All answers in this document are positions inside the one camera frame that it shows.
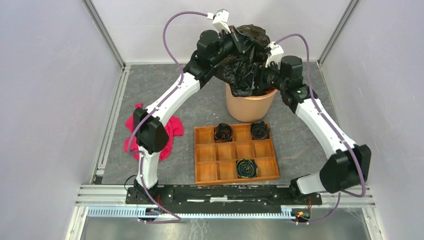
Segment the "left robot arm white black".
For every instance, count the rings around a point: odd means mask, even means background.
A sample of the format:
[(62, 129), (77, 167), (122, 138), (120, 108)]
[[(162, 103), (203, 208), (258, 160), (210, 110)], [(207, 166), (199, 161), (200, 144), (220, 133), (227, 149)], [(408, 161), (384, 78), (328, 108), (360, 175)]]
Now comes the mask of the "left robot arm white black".
[(178, 79), (151, 105), (133, 112), (134, 130), (130, 140), (135, 140), (137, 151), (133, 153), (139, 155), (134, 188), (145, 204), (157, 198), (154, 188), (158, 183), (157, 168), (160, 153), (170, 139), (165, 130), (170, 117), (209, 82), (224, 59), (245, 54), (252, 44), (252, 40), (235, 28), (229, 33), (203, 31)]

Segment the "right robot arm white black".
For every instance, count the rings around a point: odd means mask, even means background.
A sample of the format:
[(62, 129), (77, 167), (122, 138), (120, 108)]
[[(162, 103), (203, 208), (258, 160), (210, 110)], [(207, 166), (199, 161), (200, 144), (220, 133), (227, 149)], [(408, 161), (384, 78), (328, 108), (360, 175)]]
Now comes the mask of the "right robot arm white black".
[(302, 59), (284, 56), (280, 65), (272, 62), (253, 65), (253, 79), (260, 87), (271, 87), (280, 92), (282, 102), (290, 108), (311, 130), (327, 157), (327, 162), (316, 173), (291, 180), (289, 199), (302, 204), (315, 192), (346, 193), (361, 186), (366, 193), (371, 149), (358, 145), (348, 137), (324, 109), (311, 84), (304, 83)]

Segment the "orange plastic trash bin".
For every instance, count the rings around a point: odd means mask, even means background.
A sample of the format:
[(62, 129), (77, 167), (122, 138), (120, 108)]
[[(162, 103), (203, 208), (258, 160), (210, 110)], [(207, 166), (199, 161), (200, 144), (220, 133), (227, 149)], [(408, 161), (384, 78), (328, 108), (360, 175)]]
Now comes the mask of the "orange plastic trash bin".
[(229, 114), (236, 120), (252, 123), (261, 120), (269, 111), (278, 91), (272, 89), (265, 95), (235, 97), (229, 84), (225, 85), (226, 106)]

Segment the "black plastic trash bag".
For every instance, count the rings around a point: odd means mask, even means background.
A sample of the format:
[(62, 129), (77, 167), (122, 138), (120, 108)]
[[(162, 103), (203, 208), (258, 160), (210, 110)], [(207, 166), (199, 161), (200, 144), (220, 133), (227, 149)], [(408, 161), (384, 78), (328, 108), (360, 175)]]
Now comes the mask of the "black plastic trash bag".
[(252, 46), (239, 55), (229, 55), (220, 62), (215, 77), (230, 87), (234, 97), (259, 97), (272, 91), (270, 86), (259, 83), (253, 78), (254, 67), (266, 62), (266, 46), (271, 42), (264, 28), (253, 24), (240, 25), (236, 28), (246, 35)]

